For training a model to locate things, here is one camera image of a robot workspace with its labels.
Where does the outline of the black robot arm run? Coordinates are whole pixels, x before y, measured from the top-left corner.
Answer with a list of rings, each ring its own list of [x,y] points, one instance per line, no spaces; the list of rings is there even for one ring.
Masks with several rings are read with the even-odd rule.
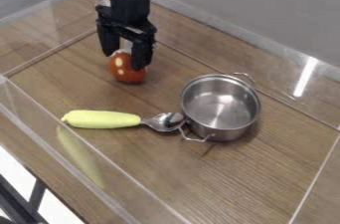
[[[110,0],[97,5],[97,34],[109,57],[119,49],[119,39],[131,42],[131,68],[138,71],[151,62],[157,28],[149,21],[151,0]]]

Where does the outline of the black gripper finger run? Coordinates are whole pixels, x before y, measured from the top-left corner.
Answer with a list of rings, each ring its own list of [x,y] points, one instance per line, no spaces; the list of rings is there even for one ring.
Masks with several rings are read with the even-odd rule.
[[[109,57],[119,49],[119,35],[114,27],[102,23],[97,23],[97,34],[103,55]]]
[[[131,46],[131,66],[135,71],[146,67],[153,58],[153,42],[151,41],[133,41]]]

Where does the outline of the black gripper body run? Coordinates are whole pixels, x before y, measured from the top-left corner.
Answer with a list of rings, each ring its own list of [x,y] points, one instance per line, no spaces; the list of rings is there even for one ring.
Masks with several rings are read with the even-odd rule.
[[[151,0],[109,0],[98,4],[97,23],[114,27],[119,35],[131,44],[133,41],[151,41],[154,44],[155,26],[149,21]]]

